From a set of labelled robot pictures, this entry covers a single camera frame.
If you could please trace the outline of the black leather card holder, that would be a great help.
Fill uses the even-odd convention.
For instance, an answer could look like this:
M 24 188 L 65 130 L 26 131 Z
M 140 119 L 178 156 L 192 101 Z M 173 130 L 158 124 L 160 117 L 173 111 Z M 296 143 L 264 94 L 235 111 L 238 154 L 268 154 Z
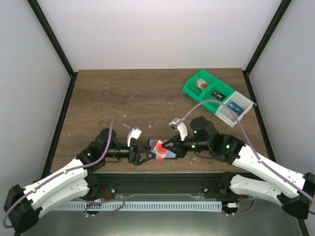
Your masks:
M 175 153 L 162 147 L 162 144 L 164 142 L 165 140 L 156 139 L 148 140 L 148 145 L 151 147 L 151 152 L 156 155 L 156 159 L 159 161 L 162 161 L 163 159 L 175 159 L 176 158 Z

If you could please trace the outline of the red credit card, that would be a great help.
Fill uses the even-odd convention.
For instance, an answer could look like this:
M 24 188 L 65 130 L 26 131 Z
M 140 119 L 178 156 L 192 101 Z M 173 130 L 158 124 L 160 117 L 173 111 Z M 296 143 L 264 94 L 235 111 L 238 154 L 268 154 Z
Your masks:
M 161 140 L 158 140 L 152 151 L 153 153 L 156 154 L 156 159 L 158 161 L 162 161 L 165 158 L 168 151 L 167 149 L 162 147 L 162 143 L 163 142 Z

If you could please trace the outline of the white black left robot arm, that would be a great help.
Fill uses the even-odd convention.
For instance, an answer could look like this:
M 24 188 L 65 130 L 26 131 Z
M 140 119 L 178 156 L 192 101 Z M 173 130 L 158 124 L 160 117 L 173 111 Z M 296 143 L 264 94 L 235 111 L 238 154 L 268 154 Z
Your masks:
M 113 129 L 103 129 L 86 149 L 58 171 L 25 187 L 12 186 L 3 206 L 3 226 L 21 234 L 55 207 L 73 199 L 95 197 L 100 183 L 94 173 L 106 164 L 106 157 L 127 158 L 135 166 L 155 158 L 152 148 L 138 140 L 140 134 L 140 129 L 132 128 L 126 145 L 122 145 Z

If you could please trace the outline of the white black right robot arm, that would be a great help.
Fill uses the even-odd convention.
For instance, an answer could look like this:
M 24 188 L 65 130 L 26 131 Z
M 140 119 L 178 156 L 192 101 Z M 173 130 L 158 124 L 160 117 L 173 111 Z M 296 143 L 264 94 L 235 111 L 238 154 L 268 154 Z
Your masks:
M 239 174 L 226 174 L 219 184 L 226 195 L 248 195 L 279 205 L 287 214 L 297 219 L 307 219 L 315 196 L 315 176 L 287 169 L 272 160 L 255 153 L 242 140 L 228 134 L 221 134 L 214 124 L 203 116 L 190 122 L 193 134 L 179 118 L 169 126 L 177 133 L 162 146 L 176 157 L 183 158 L 187 152 L 208 151 L 217 161 L 246 170 L 259 180 Z

